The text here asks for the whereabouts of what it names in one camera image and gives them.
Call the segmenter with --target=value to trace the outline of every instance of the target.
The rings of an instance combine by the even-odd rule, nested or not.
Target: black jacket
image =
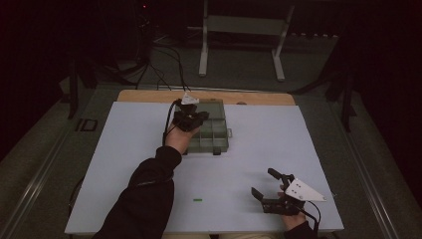
[[[181,158],[176,149],[163,146],[155,158],[143,161],[93,239],[160,239],[173,206],[173,170]],[[295,229],[285,233],[287,239],[315,236],[308,223]]]

